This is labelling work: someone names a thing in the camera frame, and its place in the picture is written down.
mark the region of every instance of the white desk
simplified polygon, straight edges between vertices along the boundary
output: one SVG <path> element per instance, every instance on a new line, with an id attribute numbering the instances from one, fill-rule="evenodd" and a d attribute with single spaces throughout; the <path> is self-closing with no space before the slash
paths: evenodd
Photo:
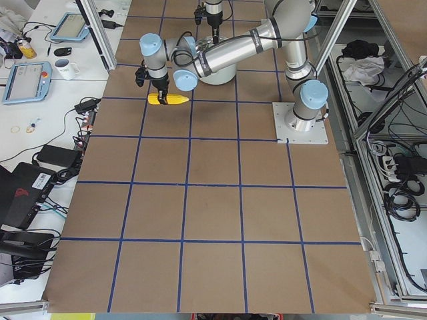
<path id="1" fill-rule="evenodd" d="M 43 22 L 56 25 L 65 12 L 76 12 L 77 8 L 66 7 L 68 0 L 41 0 L 30 21 Z M 117 16 L 117 13 L 124 14 L 121 10 L 122 1 L 97 0 L 98 9 L 113 9 L 115 15 L 111 20 L 124 25 L 125 15 Z M 113 50 L 116 51 L 121 31 L 123 28 L 107 30 L 107 36 L 111 42 Z M 95 45 L 89 36 L 81 43 L 62 43 L 52 45 L 50 55 L 47 57 L 49 43 L 43 38 L 47 31 L 34 30 L 28 34 L 33 40 L 31 45 L 37 52 L 37 57 L 31 60 L 21 59 L 20 62 L 28 61 L 48 61 L 50 64 L 59 59 L 53 55 L 53 51 L 59 47 L 73 47 L 73 53 L 68 56 L 76 62 L 81 73 L 72 81 L 66 81 L 54 71 L 53 80 L 49 92 L 44 101 L 34 103 L 22 103 L 18 105 L 0 104 L 0 161 L 10 158 L 21 150 L 42 145 L 50 139 L 60 134 L 63 130 L 64 114 L 78 104 L 83 97 L 102 97 L 107 83 L 108 73 L 99 58 Z M 0 68 L 0 83 L 5 83 L 9 76 L 9 70 L 4 66 Z M 3 96 L 5 88 L 0 87 L 0 97 Z M 72 136 L 77 133 L 78 126 L 75 117 L 76 112 L 71 112 L 66 118 L 66 131 L 60 138 L 54 140 L 51 145 L 72 149 L 74 143 Z M 25 130 L 31 121 L 40 118 L 33 133 L 26 133 Z M 19 132 L 12 133 L 11 128 L 18 126 Z M 1 165 L 12 171 L 19 162 L 31 162 L 31 156 L 39 149 L 30 150 L 20 156 L 2 163 Z M 69 206 L 73 195 L 75 182 L 73 178 L 62 186 L 56 186 L 50 193 L 50 197 L 56 202 Z M 29 229 L 50 228 L 62 231 L 64 219 L 55 213 L 39 213 L 36 215 Z M 20 285 L 6 285 L 0 288 L 0 303 L 18 303 L 40 300 L 46 286 L 49 272 L 41 275 L 36 280 L 25 280 Z"/>
<path id="2" fill-rule="evenodd" d="M 34 10 L 33 15 L 29 21 L 56 25 L 64 13 L 79 12 L 77 6 L 70 6 L 67 4 L 69 2 L 69 0 L 42 0 Z M 124 13 L 122 10 L 121 1 L 97 0 L 96 4 L 98 11 L 102 9 L 114 10 L 114 16 L 112 18 L 103 15 L 101 17 L 102 19 L 112 20 L 119 23 L 120 25 L 124 25 L 126 16 L 123 15 Z M 28 24 L 24 31 L 30 30 L 34 26 L 36 26 L 36 24 Z M 117 50 L 117 46 L 119 45 L 122 31 L 123 27 L 118 27 L 116 29 L 106 29 L 108 39 L 110 40 L 114 52 Z M 60 57 L 56 57 L 53 52 L 58 48 L 72 47 L 72 53 L 66 58 L 72 62 L 77 63 L 77 66 L 80 69 L 80 73 L 77 75 L 75 80 L 106 81 L 108 79 L 108 72 L 103 66 L 91 35 L 88 35 L 87 38 L 80 43 L 62 42 L 59 44 L 52 44 L 50 53 L 47 55 L 49 42 L 45 41 L 44 38 L 48 32 L 49 30 L 46 27 L 40 27 L 36 30 L 28 32 L 27 36 L 32 38 L 31 46 L 34 48 L 37 56 L 34 59 L 27 59 L 23 57 L 20 60 L 16 60 L 16 63 L 48 61 L 52 65 L 53 69 L 52 79 L 62 79 L 62 76 L 54 67 L 55 61 L 60 59 Z M 6 60 L 5 62 L 5 65 L 8 67 L 10 67 L 12 64 L 12 60 Z M 0 79 L 6 79 L 9 76 L 9 70 L 6 69 L 5 65 L 0 67 Z"/>
<path id="3" fill-rule="evenodd" d="M 36 103 L 23 103 L 19 105 L 0 105 L 0 160 L 9 158 L 20 150 L 42 145 L 63 130 L 63 116 L 79 103 L 85 96 L 101 97 L 105 87 L 104 81 L 66 81 L 54 80 L 51 84 L 51 92 L 46 99 Z M 71 139 L 77 133 L 78 126 L 75 117 L 76 112 L 67 116 L 66 131 L 60 138 L 51 144 L 72 149 L 74 143 Z M 33 133 L 26 133 L 30 119 L 41 118 Z M 18 133 L 11 133 L 12 126 L 20 126 Z M 2 163 L 2 166 L 12 171 L 21 162 L 31 162 L 31 156 L 36 150 L 26 151 L 13 160 Z M 73 178 L 62 186 L 53 188 L 50 197 L 56 202 L 68 207 L 76 178 Z M 64 219 L 52 211 L 36 215 L 29 229 L 50 228 L 62 231 Z M 6 285 L 0 288 L 0 303 L 16 303 L 40 300 L 46 286 L 49 272 L 41 275 L 36 280 L 25 280 L 21 285 Z"/>

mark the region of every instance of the white cloth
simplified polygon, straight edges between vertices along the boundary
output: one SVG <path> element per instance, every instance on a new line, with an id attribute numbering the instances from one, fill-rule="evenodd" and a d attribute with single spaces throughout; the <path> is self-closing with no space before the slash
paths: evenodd
<path id="1" fill-rule="evenodd" d="M 0 37 L 6 42 L 13 42 L 16 36 L 21 33 L 27 20 L 22 15 L 17 15 L 12 10 L 0 7 Z M 0 55 L 4 55 L 3 48 L 0 47 Z"/>
<path id="2" fill-rule="evenodd" d="M 373 85 L 378 82 L 378 75 L 384 70 L 383 58 L 368 57 L 353 62 L 343 76 L 346 81 L 357 81 L 362 85 Z"/>

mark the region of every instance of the tablet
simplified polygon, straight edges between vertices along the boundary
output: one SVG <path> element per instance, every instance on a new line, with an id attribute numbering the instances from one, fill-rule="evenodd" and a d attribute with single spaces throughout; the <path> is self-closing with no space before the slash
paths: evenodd
<path id="1" fill-rule="evenodd" d="M 2 103 L 41 101 L 46 97 L 51 82 L 49 62 L 18 63 L 12 66 Z"/>
<path id="2" fill-rule="evenodd" d="M 85 19 L 80 13 L 67 12 L 52 30 L 51 40 L 80 42 L 89 34 Z"/>

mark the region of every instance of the metal mounting plate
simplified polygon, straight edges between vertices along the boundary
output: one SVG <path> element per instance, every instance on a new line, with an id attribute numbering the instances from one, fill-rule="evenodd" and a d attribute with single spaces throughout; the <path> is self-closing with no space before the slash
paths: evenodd
<path id="1" fill-rule="evenodd" d="M 276 125 L 276 137 L 278 143 L 289 143 L 296 145 L 327 145 L 328 136 L 326 135 L 325 125 L 322 122 L 316 122 L 313 129 L 308 132 L 297 132 L 291 130 L 285 124 L 286 113 L 294 107 L 294 103 L 273 102 L 274 123 Z"/>

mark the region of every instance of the mug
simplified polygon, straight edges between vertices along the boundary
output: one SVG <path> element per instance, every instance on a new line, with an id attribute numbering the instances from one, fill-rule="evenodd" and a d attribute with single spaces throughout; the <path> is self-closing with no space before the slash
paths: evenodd
<path id="1" fill-rule="evenodd" d="M 65 80 L 72 80 L 78 73 L 80 73 L 77 64 L 70 62 L 68 59 L 56 60 L 55 67 Z"/>

